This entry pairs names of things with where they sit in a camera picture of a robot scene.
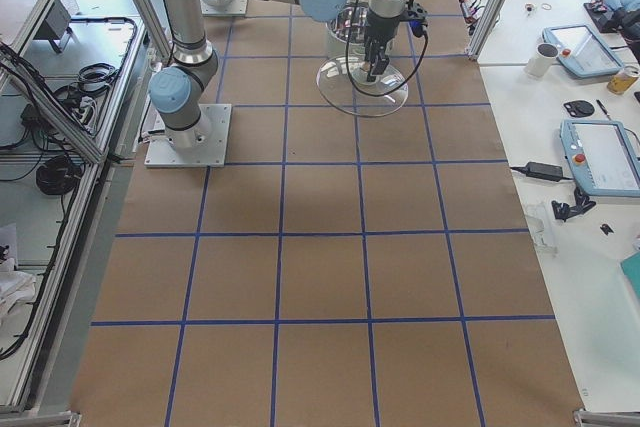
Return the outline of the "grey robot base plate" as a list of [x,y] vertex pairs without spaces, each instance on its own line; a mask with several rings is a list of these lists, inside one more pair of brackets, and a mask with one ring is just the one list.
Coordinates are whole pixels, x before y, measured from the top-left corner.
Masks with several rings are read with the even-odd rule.
[[189,130],[166,129],[156,114],[145,166],[149,168],[223,167],[231,123],[230,104],[200,104],[201,118]]

